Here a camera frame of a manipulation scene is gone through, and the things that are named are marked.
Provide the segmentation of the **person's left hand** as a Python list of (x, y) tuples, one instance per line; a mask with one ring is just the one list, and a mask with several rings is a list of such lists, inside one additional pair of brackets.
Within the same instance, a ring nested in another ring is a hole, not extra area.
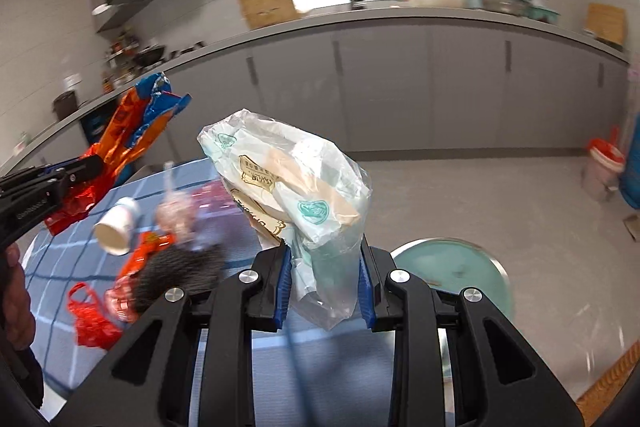
[(2, 309), (6, 318), (6, 338), (16, 351), (30, 347), (35, 338), (36, 321), (30, 311), (30, 296), (20, 263), (20, 248), (13, 243), (6, 248), (9, 280), (3, 294)]

